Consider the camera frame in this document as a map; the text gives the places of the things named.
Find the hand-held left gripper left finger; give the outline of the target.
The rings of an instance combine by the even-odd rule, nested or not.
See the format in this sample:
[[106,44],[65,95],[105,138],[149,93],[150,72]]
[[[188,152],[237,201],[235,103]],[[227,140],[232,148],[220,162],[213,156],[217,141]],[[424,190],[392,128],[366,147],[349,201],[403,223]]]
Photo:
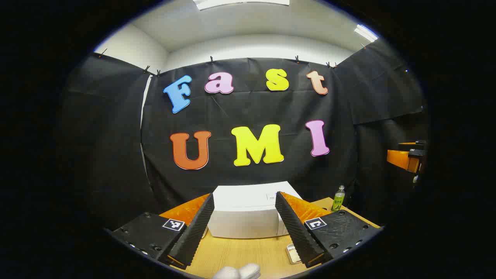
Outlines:
[[214,208],[213,194],[208,193],[162,214],[140,214],[110,234],[149,258],[185,270]]

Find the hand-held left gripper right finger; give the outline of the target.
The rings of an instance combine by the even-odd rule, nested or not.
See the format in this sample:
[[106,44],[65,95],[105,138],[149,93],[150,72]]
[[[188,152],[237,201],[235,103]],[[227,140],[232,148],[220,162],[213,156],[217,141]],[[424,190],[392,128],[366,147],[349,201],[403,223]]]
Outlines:
[[383,231],[347,210],[326,211],[284,192],[276,193],[275,208],[307,268],[341,258]]

